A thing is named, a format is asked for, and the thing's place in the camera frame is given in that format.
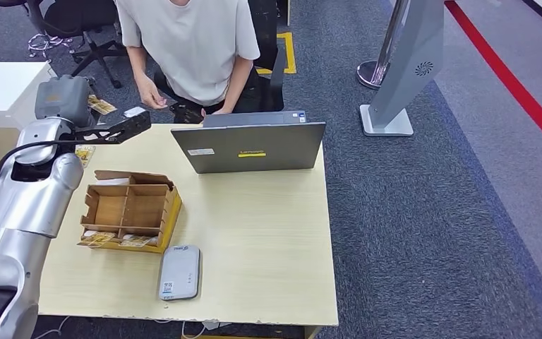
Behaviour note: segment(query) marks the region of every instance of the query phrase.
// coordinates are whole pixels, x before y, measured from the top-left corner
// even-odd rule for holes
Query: power bank
[[[193,245],[172,246],[163,254],[159,298],[194,298],[198,294],[200,249]]]

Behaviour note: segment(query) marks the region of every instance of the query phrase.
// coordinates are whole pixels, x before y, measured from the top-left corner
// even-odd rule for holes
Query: laptop
[[[298,116],[298,123],[285,124],[278,120],[279,114],[291,119],[294,118],[293,112],[289,116],[284,114],[288,112],[271,113],[255,113],[260,117],[253,117],[250,113],[210,116],[216,117],[215,124],[221,126],[204,123],[199,129],[172,129],[171,134],[199,174],[313,168],[325,123],[300,123]],[[234,116],[243,117],[236,121]],[[227,125],[221,120],[228,123],[271,122]]]
[[[203,121],[204,127],[243,125],[300,124],[306,122],[304,111],[262,112],[239,114],[210,114]]]

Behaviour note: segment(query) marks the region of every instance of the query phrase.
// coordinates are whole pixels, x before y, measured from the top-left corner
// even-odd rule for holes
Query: white paper
[[[124,112],[124,115],[126,118],[135,117],[136,115],[139,115],[140,113],[144,112],[145,110],[142,107],[134,107],[132,109],[128,109]]]
[[[125,185],[130,184],[130,178],[97,180],[96,184],[97,185],[107,185],[107,186],[125,186]]]
[[[188,150],[189,155],[213,155],[215,151],[212,148],[199,148],[197,150]]]

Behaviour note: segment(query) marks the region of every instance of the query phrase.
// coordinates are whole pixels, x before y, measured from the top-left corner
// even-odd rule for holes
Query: table leg
[[[315,339],[321,331],[321,326],[304,326],[304,339]]]

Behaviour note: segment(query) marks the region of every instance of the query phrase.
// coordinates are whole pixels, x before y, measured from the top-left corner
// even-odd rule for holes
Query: silver stand
[[[372,90],[378,90],[381,87],[385,72],[390,68],[394,36],[400,27],[400,23],[402,23],[408,1],[396,0],[390,24],[387,26],[387,32],[383,40],[383,46],[381,52],[379,52],[379,59],[377,61],[365,61],[356,68],[356,76],[359,78],[360,83]]]
[[[414,0],[398,48],[370,105],[361,105],[366,136],[411,136],[405,107],[443,65],[443,0]]]

